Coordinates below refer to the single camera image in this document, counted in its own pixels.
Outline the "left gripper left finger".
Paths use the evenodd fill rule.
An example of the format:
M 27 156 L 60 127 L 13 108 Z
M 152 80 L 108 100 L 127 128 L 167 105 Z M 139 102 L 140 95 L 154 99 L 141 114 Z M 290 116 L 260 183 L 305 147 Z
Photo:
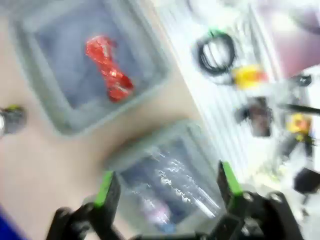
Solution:
M 121 185 L 114 171 L 104 175 L 94 201 L 73 211 L 68 207 L 56 210 L 52 219 L 54 240 L 83 240 L 93 230 L 100 240 L 119 240 L 112 229 L 121 195 Z

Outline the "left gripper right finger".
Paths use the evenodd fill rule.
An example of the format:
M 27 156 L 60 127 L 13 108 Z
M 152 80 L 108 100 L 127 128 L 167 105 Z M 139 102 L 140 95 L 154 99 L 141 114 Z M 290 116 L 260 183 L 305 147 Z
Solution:
M 226 213 L 214 228 L 216 240 L 299 240 L 301 231 L 282 192 L 266 196 L 243 190 L 226 161 L 218 165 L 217 184 Z

